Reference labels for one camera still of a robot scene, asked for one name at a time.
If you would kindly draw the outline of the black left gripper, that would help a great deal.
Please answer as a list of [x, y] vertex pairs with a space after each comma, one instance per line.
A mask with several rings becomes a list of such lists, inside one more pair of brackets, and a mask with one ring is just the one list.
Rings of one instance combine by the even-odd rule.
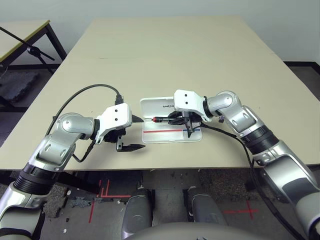
[[[133, 123], [143, 123], [144, 120], [138, 116], [131, 115]], [[125, 129], [111, 130], [106, 134], [106, 142], [117, 144], [117, 152], [133, 152], [145, 147], [143, 144], [123, 145], [122, 137], [125, 135]]]

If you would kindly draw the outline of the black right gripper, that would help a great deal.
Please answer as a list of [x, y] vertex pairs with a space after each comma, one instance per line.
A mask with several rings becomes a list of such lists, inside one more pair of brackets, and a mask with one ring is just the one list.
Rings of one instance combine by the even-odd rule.
[[190, 138], [192, 133], [199, 128], [198, 124], [201, 123], [202, 118], [194, 112], [182, 112], [174, 111], [169, 114], [170, 125], [185, 125], [187, 130], [187, 137]]

